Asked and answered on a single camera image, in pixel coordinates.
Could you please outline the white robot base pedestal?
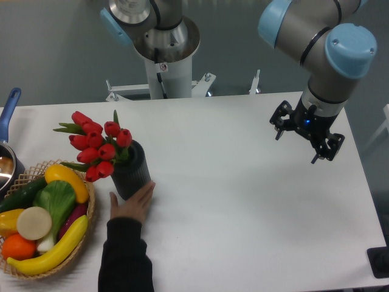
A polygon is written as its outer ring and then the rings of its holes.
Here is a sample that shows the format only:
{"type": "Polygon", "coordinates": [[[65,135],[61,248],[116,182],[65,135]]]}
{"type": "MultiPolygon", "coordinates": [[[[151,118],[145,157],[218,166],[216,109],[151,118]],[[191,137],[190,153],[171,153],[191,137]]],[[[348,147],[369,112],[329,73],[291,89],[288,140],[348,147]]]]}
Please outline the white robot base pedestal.
{"type": "Polygon", "coordinates": [[[182,1],[108,1],[100,19],[111,36],[132,46],[144,61],[151,99],[205,97],[215,81],[192,79],[200,45],[197,25],[182,14],[182,1]]]}

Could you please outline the black sleeved forearm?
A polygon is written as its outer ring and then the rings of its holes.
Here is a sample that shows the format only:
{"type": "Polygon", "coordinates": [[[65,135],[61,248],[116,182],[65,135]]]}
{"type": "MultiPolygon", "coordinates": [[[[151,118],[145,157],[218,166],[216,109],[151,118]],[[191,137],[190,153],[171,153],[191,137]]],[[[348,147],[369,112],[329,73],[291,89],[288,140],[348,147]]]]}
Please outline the black sleeved forearm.
{"type": "Polygon", "coordinates": [[[141,230],[142,224],[131,218],[108,221],[98,291],[154,291],[153,266],[141,230]]]}

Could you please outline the person's bare hand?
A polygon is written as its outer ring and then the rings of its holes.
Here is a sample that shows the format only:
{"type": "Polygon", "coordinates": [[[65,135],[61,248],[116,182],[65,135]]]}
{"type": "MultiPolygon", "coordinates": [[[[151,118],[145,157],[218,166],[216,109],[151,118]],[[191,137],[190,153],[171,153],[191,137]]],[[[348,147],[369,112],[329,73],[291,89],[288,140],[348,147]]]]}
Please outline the person's bare hand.
{"type": "Polygon", "coordinates": [[[118,203],[116,194],[110,192],[110,219],[129,218],[138,221],[140,224],[144,224],[155,186],[156,183],[154,181],[146,183],[121,205],[118,203]]]}

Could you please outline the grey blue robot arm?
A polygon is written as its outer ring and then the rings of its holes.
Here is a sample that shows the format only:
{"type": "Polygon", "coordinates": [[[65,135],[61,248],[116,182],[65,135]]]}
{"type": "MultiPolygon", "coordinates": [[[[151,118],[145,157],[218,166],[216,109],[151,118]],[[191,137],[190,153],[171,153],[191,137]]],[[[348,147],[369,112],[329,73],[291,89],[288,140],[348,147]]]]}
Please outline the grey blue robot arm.
{"type": "Polygon", "coordinates": [[[330,127],[377,53],[377,41],[366,28],[346,23],[365,1],[271,1],[258,34],[311,76],[297,106],[283,101],[270,123],[280,138],[294,131],[311,143],[316,160],[332,161],[345,137],[330,127]]]}

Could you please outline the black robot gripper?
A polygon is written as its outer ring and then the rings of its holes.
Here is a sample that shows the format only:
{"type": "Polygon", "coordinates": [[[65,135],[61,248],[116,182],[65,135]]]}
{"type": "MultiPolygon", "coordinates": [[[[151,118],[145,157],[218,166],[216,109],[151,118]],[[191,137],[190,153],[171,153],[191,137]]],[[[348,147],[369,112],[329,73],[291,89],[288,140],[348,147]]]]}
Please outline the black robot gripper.
{"type": "Polygon", "coordinates": [[[293,122],[295,123],[297,133],[309,140],[316,152],[311,164],[315,164],[318,159],[332,161],[345,140],[344,135],[329,132],[336,117],[318,116],[317,112],[316,105],[305,106],[303,97],[300,97],[294,112],[289,102],[284,100],[269,120],[277,132],[276,141],[285,131],[292,131],[293,122]]]}

